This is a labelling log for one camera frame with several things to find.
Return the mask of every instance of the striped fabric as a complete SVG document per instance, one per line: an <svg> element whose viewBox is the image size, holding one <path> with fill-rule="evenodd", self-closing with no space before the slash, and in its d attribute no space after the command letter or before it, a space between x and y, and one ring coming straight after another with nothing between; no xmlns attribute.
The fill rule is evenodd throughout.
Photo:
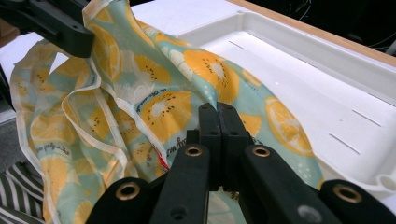
<svg viewBox="0 0 396 224"><path fill-rule="evenodd" d="M0 223L44 223L43 185L28 166L18 162L0 174Z"/></svg>

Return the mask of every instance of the white tray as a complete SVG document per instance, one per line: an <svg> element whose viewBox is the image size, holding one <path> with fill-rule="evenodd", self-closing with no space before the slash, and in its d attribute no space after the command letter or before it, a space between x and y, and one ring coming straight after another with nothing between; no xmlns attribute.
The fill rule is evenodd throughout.
<svg viewBox="0 0 396 224"><path fill-rule="evenodd" d="M396 68L250 12L178 36L246 68L302 123L326 179L396 194Z"/></svg>

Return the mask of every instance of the fabric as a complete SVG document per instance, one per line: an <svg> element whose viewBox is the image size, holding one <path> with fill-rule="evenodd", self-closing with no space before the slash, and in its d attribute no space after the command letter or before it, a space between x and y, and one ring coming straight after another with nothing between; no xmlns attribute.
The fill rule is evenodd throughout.
<svg viewBox="0 0 396 224"><path fill-rule="evenodd" d="M0 174L0 223L44 223L43 186L26 164L16 163Z"/></svg>
<svg viewBox="0 0 396 224"><path fill-rule="evenodd" d="M302 126L248 71L136 20L125 0L93 0L83 13L95 34L90 59L67 55L50 72L66 53L42 41L11 77L21 148L43 176L46 222L82 223L115 181L162 175L205 103L235 107L257 144L318 186ZM244 222L232 194L211 193L209 208L210 223Z"/></svg>

